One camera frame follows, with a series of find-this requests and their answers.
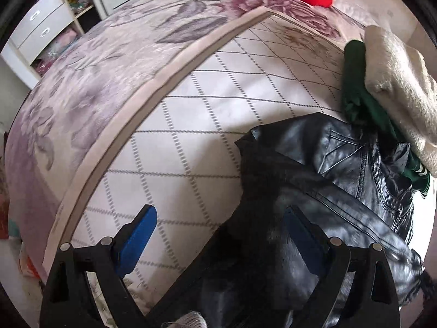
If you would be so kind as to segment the black leather jacket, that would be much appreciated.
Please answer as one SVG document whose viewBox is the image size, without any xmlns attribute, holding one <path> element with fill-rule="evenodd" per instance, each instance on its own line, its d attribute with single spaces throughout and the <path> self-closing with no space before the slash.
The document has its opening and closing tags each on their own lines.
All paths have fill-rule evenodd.
<svg viewBox="0 0 437 328">
<path fill-rule="evenodd" d="M 408 246 L 413 190 L 396 172 L 402 152 L 384 161 L 375 135 L 321 113 L 255 127 L 236 144 L 241 202 L 147 314 L 148 324 L 194 312 L 208 327 L 292 327 L 318 276 L 290 238 L 290 207 L 348 246 L 382 245 L 399 309 L 411 301 L 424 267 Z M 353 277 L 323 327 L 337 327 Z"/>
</svg>

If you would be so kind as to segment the dark green folded garment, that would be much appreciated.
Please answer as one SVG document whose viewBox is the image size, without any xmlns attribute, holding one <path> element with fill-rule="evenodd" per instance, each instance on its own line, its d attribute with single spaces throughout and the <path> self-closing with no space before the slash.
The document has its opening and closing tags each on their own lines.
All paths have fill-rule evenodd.
<svg viewBox="0 0 437 328">
<path fill-rule="evenodd" d="M 364 85 L 366 61 L 364 42 L 352 40 L 344 48 L 341 76 L 341 109 L 346 120 L 364 131 L 378 136 L 379 150 L 384 161 L 402 152 L 396 172 L 408 179 L 413 190 L 426 195 L 430 189 L 430 172 L 413 152 L 386 110 L 370 95 Z"/>
</svg>

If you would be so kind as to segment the white floral bed quilt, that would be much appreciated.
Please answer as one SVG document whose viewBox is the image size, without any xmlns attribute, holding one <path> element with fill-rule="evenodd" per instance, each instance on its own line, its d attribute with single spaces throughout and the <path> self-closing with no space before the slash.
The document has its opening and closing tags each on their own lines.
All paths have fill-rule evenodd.
<svg viewBox="0 0 437 328">
<path fill-rule="evenodd" d="M 238 206 L 235 142 L 341 117 L 343 49 L 364 25 L 299 0 L 132 0 L 69 47 L 13 122 L 10 220 L 36 273 L 55 248 L 158 225 L 125 283 L 149 312 Z"/>
</svg>

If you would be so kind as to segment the cream fluffy folded garment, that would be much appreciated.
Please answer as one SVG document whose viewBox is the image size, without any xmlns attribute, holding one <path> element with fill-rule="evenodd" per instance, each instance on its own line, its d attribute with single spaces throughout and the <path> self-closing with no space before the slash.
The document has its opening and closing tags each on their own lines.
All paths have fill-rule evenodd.
<svg viewBox="0 0 437 328">
<path fill-rule="evenodd" d="M 423 55 L 375 25 L 366 27 L 364 45 L 367 91 L 436 176 L 436 80 L 428 73 Z"/>
</svg>

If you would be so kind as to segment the white drawer cabinet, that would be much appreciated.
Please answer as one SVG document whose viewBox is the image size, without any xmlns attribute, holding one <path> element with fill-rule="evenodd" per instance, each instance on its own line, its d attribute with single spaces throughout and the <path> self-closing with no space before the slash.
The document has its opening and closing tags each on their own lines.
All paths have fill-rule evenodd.
<svg viewBox="0 0 437 328">
<path fill-rule="evenodd" d="M 29 89 L 34 88 L 41 79 L 33 67 L 37 57 L 68 27 L 82 36 L 79 18 L 93 9 L 92 2 L 75 11 L 67 0 L 38 0 L 13 31 L 1 57 Z"/>
</svg>

